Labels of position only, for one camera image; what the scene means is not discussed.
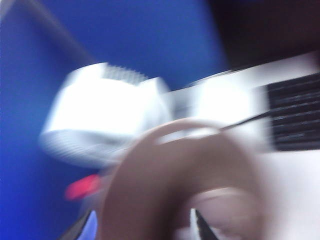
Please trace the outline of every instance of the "black grille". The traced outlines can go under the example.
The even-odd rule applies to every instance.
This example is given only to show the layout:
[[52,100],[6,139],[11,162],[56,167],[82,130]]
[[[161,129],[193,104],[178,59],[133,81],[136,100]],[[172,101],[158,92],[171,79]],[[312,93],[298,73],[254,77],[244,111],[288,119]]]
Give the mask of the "black grille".
[[320,149],[320,73],[269,84],[267,91],[275,147]]

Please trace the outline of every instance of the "black vent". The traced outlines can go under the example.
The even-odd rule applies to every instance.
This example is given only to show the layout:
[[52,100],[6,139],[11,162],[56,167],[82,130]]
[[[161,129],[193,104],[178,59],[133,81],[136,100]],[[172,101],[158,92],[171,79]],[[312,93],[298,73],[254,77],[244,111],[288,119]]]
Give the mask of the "black vent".
[[275,147],[320,149],[320,73],[269,84],[267,91]]

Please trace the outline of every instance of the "white surface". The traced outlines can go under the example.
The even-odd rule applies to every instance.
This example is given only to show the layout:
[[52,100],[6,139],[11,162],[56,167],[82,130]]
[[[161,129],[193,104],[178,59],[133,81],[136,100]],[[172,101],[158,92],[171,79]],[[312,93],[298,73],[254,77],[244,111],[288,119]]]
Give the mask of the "white surface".
[[[319,70],[311,53],[208,77],[190,88],[194,106],[188,115],[222,126],[236,123],[268,110],[261,86]],[[272,149],[267,124],[262,119],[230,133],[244,147],[259,151],[259,142]],[[258,153],[256,160],[264,167],[276,212],[266,240],[320,240],[320,150]]]

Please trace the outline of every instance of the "white object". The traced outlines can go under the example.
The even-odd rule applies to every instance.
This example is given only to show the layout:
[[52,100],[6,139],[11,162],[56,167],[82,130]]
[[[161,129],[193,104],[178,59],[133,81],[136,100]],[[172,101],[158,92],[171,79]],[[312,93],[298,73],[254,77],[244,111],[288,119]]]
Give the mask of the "white object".
[[171,121],[161,78],[98,63],[72,72],[58,92],[40,144],[71,164],[103,168],[145,130]]

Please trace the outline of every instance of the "blue surface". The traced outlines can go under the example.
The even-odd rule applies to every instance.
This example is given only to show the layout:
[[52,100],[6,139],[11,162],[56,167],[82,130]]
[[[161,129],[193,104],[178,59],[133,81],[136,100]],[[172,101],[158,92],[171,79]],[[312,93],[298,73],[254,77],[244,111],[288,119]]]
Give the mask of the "blue surface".
[[[204,1],[46,1],[99,62],[162,76],[172,89],[224,71]],[[81,67],[16,2],[1,23],[1,239],[54,240],[78,217],[66,186],[94,170],[38,147],[52,100]]]

